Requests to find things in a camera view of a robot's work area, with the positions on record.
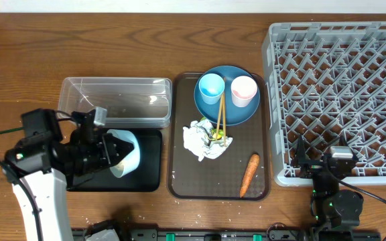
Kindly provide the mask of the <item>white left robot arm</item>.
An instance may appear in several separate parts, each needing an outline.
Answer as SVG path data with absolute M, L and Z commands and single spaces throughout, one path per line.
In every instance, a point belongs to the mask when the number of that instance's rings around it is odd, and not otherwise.
M 5 154 L 6 176 L 19 202 L 28 240 L 73 240 L 66 192 L 106 169 L 135 170 L 128 158 L 140 152 L 136 140 L 104 132 L 107 111 L 65 113 L 76 124 L 63 143 L 58 111 L 36 109 L 21 116 L 25 137 Z

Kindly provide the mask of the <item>white napkin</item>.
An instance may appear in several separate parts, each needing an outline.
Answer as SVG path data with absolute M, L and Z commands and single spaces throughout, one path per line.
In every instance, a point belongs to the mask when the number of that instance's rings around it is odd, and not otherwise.
M 233 141 L 232 137 L 227 136 L 227 147 L 224 147 L 223 140 L 211 141 L 211 129 L 215 128 L 204 117 L 200 121 L 192 121 L 189 127 L 183 127 L 184 148 L 197 156 L 199 161 L 220 157 Z

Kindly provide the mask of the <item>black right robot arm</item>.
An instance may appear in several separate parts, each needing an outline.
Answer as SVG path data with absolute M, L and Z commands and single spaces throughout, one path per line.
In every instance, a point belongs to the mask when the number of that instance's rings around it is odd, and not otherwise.
M 344 137 L 337 146 L 318 159 L 306 155 L 303 137 L 298 144 L 291 166 L 300 168 L 300 177 L 311 179 L 313 192 L 310 212 L 316 223 L 300 231 L 297 240 L 353 240 L 352 229 L 360 224 L 363 196 L 348 189 L 341 190 L 341 179 L 349 176 L 358 162 Z

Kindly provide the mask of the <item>orange carrot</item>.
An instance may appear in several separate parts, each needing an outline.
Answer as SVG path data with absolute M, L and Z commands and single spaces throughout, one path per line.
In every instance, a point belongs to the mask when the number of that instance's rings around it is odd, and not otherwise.
M 259 166 L 259 162 L 260 162 L 260 156 L 256 153 L 252 154 L 252 156 L 248 162 L 247 168 L 245 170 L 243 180 L 241 182 L 239 197 L 245 196 L 245 194 L 250 186 L 250 183 L 252 182 L 252 178 L 254 177 L 254 174 Z

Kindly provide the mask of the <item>light blue bowl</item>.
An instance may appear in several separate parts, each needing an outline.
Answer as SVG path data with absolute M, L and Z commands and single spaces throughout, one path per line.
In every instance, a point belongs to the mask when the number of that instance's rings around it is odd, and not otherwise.
M 121 178 L 132 171 L 135 171 L 139 167 L 141 159 L 139 142 L 131 131 L 109 129 L 107 132 L 114 137 L 133 145 L 133 150 L 124 156 L 117 165 L 110 168 L 115 177 Z

